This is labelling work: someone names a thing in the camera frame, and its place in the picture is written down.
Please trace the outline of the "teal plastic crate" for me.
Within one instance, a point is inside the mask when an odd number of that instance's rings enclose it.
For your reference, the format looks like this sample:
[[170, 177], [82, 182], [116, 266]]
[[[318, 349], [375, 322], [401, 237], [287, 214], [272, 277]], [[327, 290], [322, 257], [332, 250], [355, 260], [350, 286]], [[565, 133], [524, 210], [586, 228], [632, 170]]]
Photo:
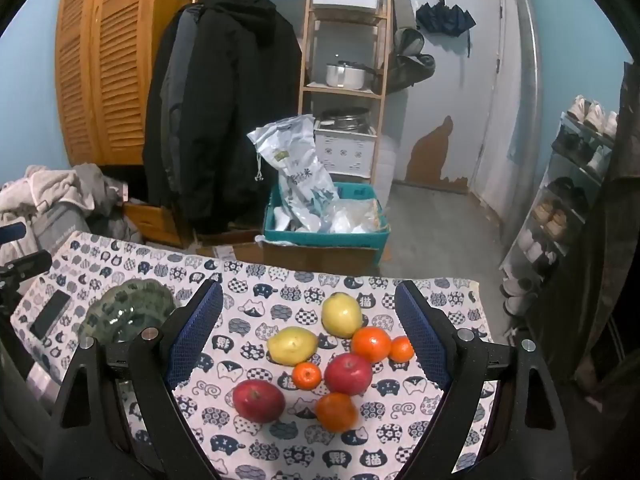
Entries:
[[[338, 198], [350, 198], [351, 200], [375, 198], [378, 200], [372, 186], [365, 183], [337, 182], [335, 186]], [[384, 230], [382, 231], [370, 234], [333, 234], [328, 232], [322, 221], [318, 231], [313, 231], [304, 228], [290, 212], [285, 210], [280, 196], [280, 188], [275, 186], [265, 213], [264, 237], [268, 243], [280, 245], [371, 248], [378, 252], [376, 260], [379, 263], [390, 235], [390, 225], [379, 202], [378, 209], [383, 220]]]

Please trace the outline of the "large orange front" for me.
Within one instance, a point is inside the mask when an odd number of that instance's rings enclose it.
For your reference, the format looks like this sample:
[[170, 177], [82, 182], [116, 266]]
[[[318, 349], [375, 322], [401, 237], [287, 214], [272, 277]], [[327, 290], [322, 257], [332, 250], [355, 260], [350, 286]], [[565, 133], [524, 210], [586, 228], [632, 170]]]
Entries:
[[314, 412], [320, 425], [334, 434], [351, 430], [358, 420], [356, 405], [346, 393], [331, 392], [322, 396]]

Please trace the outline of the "black hanging coat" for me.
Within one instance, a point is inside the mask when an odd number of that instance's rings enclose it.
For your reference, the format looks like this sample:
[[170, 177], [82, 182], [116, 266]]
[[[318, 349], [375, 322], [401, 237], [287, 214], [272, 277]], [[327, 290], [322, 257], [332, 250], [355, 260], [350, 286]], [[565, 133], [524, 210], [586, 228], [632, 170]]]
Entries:
[[146, 103], [150, 203], [199, 236], [261, 224], [277, 173], [248, 134], [296, 115], [301, 62], [271, 0], [183, 6], [160, 36]]

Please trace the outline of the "wooden drawer box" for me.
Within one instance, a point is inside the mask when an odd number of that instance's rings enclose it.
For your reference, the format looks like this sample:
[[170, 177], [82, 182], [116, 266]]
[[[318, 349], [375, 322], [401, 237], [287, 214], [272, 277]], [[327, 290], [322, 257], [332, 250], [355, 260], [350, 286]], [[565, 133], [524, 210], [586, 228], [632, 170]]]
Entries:
[[148, 242], [178, 248], [187, 248], [193, 242], [184, 222], [170, 209], [124, 203], [124, 214]]

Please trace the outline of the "metal shoe rack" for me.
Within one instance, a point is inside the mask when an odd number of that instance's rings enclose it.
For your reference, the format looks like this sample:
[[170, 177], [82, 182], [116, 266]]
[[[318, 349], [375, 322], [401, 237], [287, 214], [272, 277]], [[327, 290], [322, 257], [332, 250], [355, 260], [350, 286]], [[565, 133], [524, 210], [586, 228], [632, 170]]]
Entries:
[[551, 156], [518, 235], [500, 264], [503, 309], [521, 318], [570, 252], [613, 154], [617, 114], [576, 96], [561, 114]]

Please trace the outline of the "pile of grey clothes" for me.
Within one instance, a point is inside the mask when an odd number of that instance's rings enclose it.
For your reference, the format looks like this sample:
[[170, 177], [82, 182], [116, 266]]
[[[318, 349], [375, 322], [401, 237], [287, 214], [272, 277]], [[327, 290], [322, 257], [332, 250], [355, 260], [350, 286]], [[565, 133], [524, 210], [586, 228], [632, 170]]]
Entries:
[[128, 186], [95, 164], [70, 170], [29, 166], [24, 177], [1, 187], [1, 224], [22, 222], [26, 233], [1, 244], [1, 262], [43, 249], [53, 254], [73, 232], [140, 243], [142, 235], [124, 213]]

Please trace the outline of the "metal steamer pot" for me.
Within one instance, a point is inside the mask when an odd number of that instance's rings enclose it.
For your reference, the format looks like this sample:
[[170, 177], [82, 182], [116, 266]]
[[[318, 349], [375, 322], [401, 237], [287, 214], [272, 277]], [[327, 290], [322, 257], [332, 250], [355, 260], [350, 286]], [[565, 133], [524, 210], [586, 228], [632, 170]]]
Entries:
[[370, 130], [370, 110], [359, 106], [330, 108], [320, 115], [318, 126], [321, 129], [368, 133]]

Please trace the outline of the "white cooking pot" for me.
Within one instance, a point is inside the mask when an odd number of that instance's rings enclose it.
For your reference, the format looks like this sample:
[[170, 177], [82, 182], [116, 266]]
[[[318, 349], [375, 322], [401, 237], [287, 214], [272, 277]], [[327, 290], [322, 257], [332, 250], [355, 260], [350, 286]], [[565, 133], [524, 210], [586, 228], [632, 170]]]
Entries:
[[375, 70], [358, 62], [338, 60], [326, 64], [326, 84], [346, 90], [368, 90]]

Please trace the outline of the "small tangerine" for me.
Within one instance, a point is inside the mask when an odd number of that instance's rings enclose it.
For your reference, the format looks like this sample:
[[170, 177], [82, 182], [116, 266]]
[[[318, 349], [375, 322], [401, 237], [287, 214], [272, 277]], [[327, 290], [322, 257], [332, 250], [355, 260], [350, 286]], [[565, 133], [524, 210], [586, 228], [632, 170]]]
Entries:
[[407, 363], [414, 357], [413, 346], [407, 336], [396, 337], [390, 344], [388, 358], [395, 363]]
[[292, 381], [300, 390], [314, 390], [322, 382], [322, 373], [320, 368], [314, 363], [298, 363], [293, 368]]

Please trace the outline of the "large orange back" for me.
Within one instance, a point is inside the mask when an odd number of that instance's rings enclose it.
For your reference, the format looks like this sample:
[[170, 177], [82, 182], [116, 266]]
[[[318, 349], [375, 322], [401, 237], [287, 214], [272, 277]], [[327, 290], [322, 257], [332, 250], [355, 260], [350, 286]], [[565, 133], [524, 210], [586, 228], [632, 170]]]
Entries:
[[371, 364], [383, 361], [390, 354], [392, 340], [382, 328], [361, 327], [350, 341], [350, 352], [361, 356]]

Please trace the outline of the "wooden shelf rack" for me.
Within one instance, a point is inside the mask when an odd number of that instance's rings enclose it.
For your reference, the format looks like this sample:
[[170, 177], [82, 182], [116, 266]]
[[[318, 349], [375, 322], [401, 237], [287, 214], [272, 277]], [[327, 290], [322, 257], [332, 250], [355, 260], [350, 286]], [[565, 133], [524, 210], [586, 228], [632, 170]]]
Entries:
[[[330, 108], [365, 107], [370, 110], [370, 130], [376, 144], [369, 179], [339, 176], [336, 180], [373, 183], [386, 104], [393, 0], [380, 0], [371, 12], [344, 6], [314, 6], [305, 0], [302, 52], [299, 76], [298, 112], [314, 116], [314, 130], [320, 115]], [[375, 70], [368, 90], [346, 90], [326, 84], [326, 64], [338, 60], [358, 62]]]

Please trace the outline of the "red apple front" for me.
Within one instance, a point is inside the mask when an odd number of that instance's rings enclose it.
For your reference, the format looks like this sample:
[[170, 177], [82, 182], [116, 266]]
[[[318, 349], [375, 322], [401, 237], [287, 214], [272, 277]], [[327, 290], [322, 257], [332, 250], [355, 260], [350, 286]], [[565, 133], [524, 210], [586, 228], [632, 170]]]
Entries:
[[265, 380], [244, 380], [234, 388], [232, 402], [240, 416], [256, 424], [274, 422], [285, 410], [282, 391]]

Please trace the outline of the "red apple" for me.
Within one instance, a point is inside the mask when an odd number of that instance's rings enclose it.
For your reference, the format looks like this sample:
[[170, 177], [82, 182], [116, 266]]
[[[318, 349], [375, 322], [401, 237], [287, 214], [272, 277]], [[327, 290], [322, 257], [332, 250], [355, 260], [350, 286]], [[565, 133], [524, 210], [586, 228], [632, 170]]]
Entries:
[[274, 422], [285, 410], [282, 391], [265, 380], [244, 380], [234, 388], [232, 402], [240, 416], [256, 424]]
[[331, 392], [348, 396], [363, 394], [372, 382], [372, 366], [362, 356], [343, 353], [336, 356], [326, 367], [324, 383]]

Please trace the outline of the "wooden louvered wardrobe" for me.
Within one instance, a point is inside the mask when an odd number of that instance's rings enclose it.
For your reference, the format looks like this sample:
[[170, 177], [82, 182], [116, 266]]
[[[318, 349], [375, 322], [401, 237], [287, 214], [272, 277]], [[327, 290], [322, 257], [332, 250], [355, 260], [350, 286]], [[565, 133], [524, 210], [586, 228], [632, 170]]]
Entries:
[[60, 0], [54, 74], [71, 164], [141, 165], [160, 37], [187, 1]]

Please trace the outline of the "large orange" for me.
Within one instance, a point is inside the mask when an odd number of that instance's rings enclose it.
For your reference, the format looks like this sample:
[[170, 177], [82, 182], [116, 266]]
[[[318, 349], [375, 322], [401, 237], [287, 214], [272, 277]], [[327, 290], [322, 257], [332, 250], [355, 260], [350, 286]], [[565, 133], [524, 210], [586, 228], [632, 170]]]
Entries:
[[361, 356], [371, 364], [383, 361], [390, 354], [392, 340], [382, 328], [361, 327], [350, 341], [350, 352]]
[[331, 392], [322, 396], [314, 412], [320, 425], [334, 434], [351, 430], [358, 420], [356, 405], [346, 393]]

